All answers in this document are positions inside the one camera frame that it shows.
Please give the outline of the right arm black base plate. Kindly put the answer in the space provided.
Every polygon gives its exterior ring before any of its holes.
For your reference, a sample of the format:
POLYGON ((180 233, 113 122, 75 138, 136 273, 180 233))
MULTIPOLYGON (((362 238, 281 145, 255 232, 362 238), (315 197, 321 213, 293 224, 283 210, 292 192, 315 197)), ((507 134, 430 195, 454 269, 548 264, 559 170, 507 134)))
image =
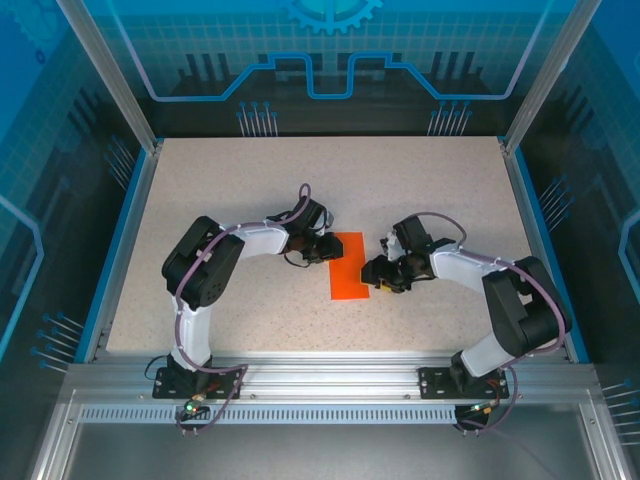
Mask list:
POLYGON ((460 373, 453 367, 422 367, 417 370, 423 400, 508 399, 506 375, 494 370, 481 377, 460 373))

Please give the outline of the blue table edge strip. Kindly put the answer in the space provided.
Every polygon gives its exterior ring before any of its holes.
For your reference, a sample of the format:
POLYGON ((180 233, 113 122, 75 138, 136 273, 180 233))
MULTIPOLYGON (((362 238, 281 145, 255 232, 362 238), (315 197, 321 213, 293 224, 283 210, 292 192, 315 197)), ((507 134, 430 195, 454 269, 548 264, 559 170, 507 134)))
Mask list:
POLYGON ((574 362, 581 364, 590 363, 591 359, 587 352, 579 323, 576 320, 571 298, 551 241, 550 232, 544 220, 542 207, 540 206, 525 157, 520 148, 517 148, 514 153, 514 164, 516 173, 519 175, 518 179, 522 184, 525 204, 531 211, 531 227, 527 230, 531 248, 535 252, 535 255, 545 263, 551 278, 554 280, 559 295, 564 302, 566 310, 572 319, 572 329, 565 340, 567 355, 574 362))
POLYGON ((99 311, 102 302, 105 298, 109 279, 114 269, 116 261, 116 255, 118 253, 122 238, 124 235, 124 229, 126 222, 129 218, 129 214, 132 208, 134 195, 138 188, 142 171, 147 163, 148 154, 141 150, 134 165, 133 173, 129 186, 127 187, 126 194, 123 200, 122 207, 116 222, 116 226, 109 244, 109 249, 105 257, 103 268, 96 286, 96 290, 85 320, 84 328, 79 340, 78 347, 76 348, 74 363, 86 363, 91 357, 91 341, 94 333, 97 332, 99 311))

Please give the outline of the aluminium mounting rail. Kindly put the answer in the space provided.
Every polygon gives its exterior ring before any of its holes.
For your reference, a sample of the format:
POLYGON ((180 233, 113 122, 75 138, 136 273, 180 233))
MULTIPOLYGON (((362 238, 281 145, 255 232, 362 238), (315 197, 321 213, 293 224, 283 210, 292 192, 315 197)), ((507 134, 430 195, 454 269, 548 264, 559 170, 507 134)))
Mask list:
MULTIPOLYGON (((415 404, 417 370, 446 367, 447 352, 223 352, 216 366, 245 364, 243 404, 415 404)), ((73 364, 60 391, 65 403, 143 404, 152 400, 161 361, 140 356, 103 356, 73 364)), ((601 403, 604 396, 591 364, 561 354, 515 364, 509 389, 525 405, 601 403)))

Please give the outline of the aluminium frame post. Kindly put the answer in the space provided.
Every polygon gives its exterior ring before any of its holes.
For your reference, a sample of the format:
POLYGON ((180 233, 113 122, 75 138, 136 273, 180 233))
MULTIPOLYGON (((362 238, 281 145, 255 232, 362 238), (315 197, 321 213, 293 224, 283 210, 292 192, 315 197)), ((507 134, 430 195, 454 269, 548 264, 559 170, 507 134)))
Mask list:
POLYGON ((84 2, 82 0, 55 1, 140 146, 147 154, 154 155, 158 148, 156 135, 84 2))
POLYGON ((557 79, 566 68, 601 2, 602 0, 576 0, 502 141, 501 150, 504 157, 512 157, 515 154, 557 79))

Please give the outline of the orange paper sheet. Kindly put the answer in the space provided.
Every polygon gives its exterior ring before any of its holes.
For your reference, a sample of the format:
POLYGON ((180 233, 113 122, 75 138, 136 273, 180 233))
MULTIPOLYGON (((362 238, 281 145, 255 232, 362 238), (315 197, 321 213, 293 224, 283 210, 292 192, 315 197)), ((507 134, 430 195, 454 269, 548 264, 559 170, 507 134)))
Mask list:
POLYGON ((334 301, 369 298, 369 287, 361 281, 366 263, 364 237, 361 232, 338 232, 343 256, 329 261, 330 295, 334 301))

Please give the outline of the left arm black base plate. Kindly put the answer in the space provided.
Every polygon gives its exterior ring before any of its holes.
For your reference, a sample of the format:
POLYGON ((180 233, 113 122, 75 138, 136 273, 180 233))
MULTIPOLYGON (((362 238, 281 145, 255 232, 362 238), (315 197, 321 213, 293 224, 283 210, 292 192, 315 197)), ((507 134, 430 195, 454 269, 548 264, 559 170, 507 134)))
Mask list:
POLYGON ((156 372, 152 397, 187 400, 203 394, 207 400, 223 400, 236 386, 239 377, 239 371, 212 374, 163 367, 156 372))

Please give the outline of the aluminium side rail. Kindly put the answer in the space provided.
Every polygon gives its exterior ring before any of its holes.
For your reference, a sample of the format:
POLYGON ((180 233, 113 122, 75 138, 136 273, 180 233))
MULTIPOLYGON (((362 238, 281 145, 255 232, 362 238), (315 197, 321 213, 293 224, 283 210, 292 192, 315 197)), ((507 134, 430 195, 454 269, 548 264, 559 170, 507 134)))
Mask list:
MULTIPOLYGON (((528 236, 527 236, 527 230, 531 227, 531 223, 530 223, 531 211, 526 206, 525 201, 524 201, 524 195, 523 195, 523 191, 522 191, 522 184, 520 183, 520 181, 518 179, 519 175, 516 173, 516 168, 515 168, 515 164, 514 164, 514 153, 509 153, 504 145, 502 145, 501 148, 502 148, 502 153, 503 153, 503 157, 504 157, 504 163, 505 163, 505 166, 506 166, 506 169, 507 169, 507 172, 508 172, 508 175, 509 175, 509 179, 510 179, 510 182, 511 182, 511 185, 512 185, 512 189, 513 189, 513 192, 514 192, 514 197, 516 199, 516 203, 517 203, 517 206, 518 206, 518 209, 519 209, 519 212, 520 212, 520 216, 521 216, 521 219, 522 219, 524 231, 525 231, 527 240, 529 242, 529 246, 530 246, 531 252, 532 252, 533 255, 535 255, 535 252, 531 248, 530 240, 528 239, 528 236)), ((572 319, 571 319, 569 313, 567 312, 566 307, 565 307, 564 302, 561 299, 561 297, 560 297, 560 300, 562 302, 562 306, 564 307, 564 311, 568 314, 568 317, 569 317, 569 320, 570 320, 570 324, 571 324, 571 329, 572 329, 572 319)), ((565 341, 563 342, 562 349, 567 354, 565 341)))
POLYGON ((124 229, 122 242, 116 255, 114 269, 109 279, 107 292, 99 311, 97 324, 98 330, 92 336, 92 357, 86 363, 90 363, 94 360, 96 352, 99 348, 100 338, 102 337, 103 330, 108 326, 110 322, 114 320, 122 288, 126 278, 128 265, 131 260, 136 237, 142 221, 145 205, 151 190, 151 185, 160 157, 160 152, 161 146, 158 147, 154 155, 148 154, 146 166, 142 171, 138 188, 134 195, 129 218, 124 229))

